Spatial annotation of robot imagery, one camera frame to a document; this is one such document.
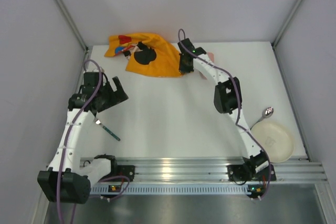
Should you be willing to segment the orange cartoon mouse placemat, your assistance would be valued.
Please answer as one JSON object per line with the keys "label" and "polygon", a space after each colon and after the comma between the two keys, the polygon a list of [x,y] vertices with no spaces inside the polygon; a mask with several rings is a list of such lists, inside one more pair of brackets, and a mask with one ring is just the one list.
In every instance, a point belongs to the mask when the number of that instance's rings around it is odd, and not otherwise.
{"label": "orange cartoon mouse placemat", "polygon": [[154,33],[132,33],[109,37],[106,58],[124,56],[128,72],[147,77],[177,78],[180,52],[162,36]]}

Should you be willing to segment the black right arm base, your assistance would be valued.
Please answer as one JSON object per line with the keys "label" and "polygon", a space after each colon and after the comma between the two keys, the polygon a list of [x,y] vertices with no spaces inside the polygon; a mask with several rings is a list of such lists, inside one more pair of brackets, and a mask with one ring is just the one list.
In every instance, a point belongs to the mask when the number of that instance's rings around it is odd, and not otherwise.
{"label": "black right arm base", "polygon": [[239,185],[246,182],[262,181],[276,181],[277,177],[273,165],[269,165],[267,160],[262,164],[258,159],[245,158],[241,164],[234,164],[227,166],[227,173],[230,182],[235,182]]}

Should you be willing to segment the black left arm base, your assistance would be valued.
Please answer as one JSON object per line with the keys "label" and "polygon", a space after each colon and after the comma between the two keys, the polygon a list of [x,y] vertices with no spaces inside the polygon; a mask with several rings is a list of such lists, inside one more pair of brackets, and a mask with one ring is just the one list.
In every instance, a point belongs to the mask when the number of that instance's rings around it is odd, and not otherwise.
{"label": "black left arm base", "polygon": [[135,166],[134,165],[118,165],[113,173],[103,176],[99,182],[127,182],[133,181],[135,177]]}

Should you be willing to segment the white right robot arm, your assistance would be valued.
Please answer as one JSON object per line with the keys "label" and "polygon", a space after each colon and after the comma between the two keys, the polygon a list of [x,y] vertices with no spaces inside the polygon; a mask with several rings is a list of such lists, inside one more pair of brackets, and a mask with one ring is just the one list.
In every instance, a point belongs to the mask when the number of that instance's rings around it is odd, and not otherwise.
{"label": "white right robot arm", "polygon": [[244,144],[246,154],[243,156],[244,169],[256,174],[270,165],[266,151],[253,137],[243,113],[242,93],[239,79],[228,71],[216,66],[207,52],[201,47],[194,47],[186,38],[178,42],[181,73],[199,71],[214,85],[214,106],[218,113],[227,114],[234,122]]}

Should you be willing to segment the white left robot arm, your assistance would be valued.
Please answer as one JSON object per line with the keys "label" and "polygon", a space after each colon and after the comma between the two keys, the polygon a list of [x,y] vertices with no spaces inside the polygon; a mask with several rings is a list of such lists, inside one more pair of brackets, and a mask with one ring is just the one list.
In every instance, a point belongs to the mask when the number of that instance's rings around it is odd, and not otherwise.
{"label": "white left robot arm", "polygon": [[128,99],[119,78],[112,80],[115,90],[104,73],[85,73],[80,92],[69,99],[67,123],[60,144],[47,169],[37,176],[49,201],[84,204],[97,182],[118,174],[113,155],[100,154],[89,165],[80,166],[84,141],[97,113]]}

